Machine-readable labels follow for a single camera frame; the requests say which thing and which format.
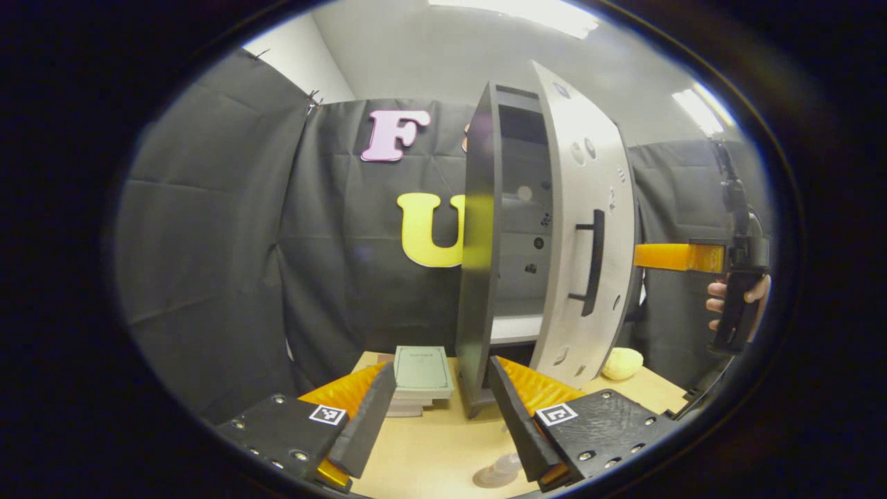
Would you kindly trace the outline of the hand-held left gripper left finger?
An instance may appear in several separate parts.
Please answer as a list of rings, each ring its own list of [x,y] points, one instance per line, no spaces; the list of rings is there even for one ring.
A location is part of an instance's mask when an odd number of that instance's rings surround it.
[[[215,430],[291,479],[348,493],[367,467],[395,391],[392,363],[377,363],[307,394],[270,395]]]

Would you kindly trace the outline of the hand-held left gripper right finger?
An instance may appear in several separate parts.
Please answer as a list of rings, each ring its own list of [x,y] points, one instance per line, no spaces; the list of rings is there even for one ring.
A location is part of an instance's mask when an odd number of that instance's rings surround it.
[[[615,389],[585,394],[522,364],[490,357],[490,389],[524,474],[543,493],[601,479],[678,428]]]

